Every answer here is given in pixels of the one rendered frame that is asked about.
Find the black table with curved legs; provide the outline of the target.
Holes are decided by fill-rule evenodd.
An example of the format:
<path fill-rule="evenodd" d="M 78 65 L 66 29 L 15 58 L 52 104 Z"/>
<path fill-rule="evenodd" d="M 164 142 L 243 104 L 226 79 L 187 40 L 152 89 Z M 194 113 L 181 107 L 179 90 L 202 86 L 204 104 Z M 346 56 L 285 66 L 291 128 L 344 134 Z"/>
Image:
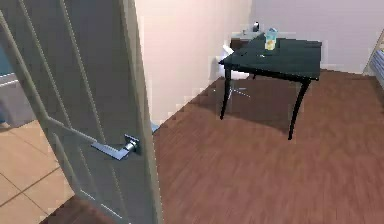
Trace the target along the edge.
<path fill-rule="evenodd" d="M 265 35 L 249 41 L 219 62 L 234 71 L 277 78 L 301 84 L 293 107 L 288 139 L 294 134 L 302 100 L 312 81 L 320 78 L 322 43 L 319 41 L 278 38 L 274 50 L 265 49 Z M 228 100 L 224 99 L 220 119 L 224 118 Z"/>

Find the grey panelled room door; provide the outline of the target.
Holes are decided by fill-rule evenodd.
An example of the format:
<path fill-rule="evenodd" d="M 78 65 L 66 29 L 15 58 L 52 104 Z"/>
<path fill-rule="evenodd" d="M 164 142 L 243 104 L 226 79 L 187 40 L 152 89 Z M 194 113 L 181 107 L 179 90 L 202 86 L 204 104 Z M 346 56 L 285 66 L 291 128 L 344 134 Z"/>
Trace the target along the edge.
<path fill-rule="evenodd" d="M 76 196 L 163 224 L 134 0 L 0 0 L 0 44 Z M 116 160 L 94 148 L 139 148 Z"/>

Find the pale blue yellow bottle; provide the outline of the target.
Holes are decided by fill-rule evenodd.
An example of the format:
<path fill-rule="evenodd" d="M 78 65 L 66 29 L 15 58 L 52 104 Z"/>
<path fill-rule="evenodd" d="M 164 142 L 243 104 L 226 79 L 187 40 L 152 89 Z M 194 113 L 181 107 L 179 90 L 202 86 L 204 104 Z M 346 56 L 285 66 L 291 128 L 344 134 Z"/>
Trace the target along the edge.
<path fill-rule="evenodd" d="M 278 31 L 275 28 L 269 28 L 265 33 L 265 49 L 274 50 Z"/>

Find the white swivel chair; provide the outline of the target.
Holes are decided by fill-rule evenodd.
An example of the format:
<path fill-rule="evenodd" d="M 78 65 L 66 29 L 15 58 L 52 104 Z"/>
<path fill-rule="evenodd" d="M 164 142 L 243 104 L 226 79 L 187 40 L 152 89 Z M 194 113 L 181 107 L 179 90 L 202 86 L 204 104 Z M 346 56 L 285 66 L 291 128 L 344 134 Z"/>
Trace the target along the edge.
<path fill-rule="evenodd" d="M 216 57 L 216 61 L 220 62 L 234 53 L 234 50 L 228 45 L 222 45 L 222 53 Z M 227 84 L 224 85 L 224 99 L 229 100 L 233 93 L 239 94 L 245 97 L 249 97 L 249 94 L 245 93 L 246 87 L 237 87 L 236 81 L 246 80 L 249 77 L 248 73 L 234 71 L 226 68 L 224 65 L 218 65 L 217 73 L 224 77 Z"/>

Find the dark brown side cabinet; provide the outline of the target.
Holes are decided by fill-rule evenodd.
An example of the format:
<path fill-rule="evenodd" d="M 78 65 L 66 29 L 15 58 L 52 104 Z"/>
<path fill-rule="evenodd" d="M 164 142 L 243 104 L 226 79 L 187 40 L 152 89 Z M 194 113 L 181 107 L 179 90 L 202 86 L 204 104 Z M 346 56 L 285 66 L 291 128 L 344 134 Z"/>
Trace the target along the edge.
<path fill-rule="evenodd" d="M 238 50 L 246 45 L 252 39 L 263 35 L 263 32 L 241 32 L 236 33 L 231 36 L 230 48 L 233 50 Z"/>

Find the bed with blue cover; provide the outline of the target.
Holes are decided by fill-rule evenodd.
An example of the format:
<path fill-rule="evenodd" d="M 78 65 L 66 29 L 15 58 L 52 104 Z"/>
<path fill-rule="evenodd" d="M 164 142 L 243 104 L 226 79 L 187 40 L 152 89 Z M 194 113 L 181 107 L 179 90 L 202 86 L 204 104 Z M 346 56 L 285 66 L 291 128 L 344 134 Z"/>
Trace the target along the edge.
<path fill-rule="evenodd" d="M 384 29 L 381 31 L 368 62 L 363 69 L 363 74 L 375 76 L 384 90 Z"/>

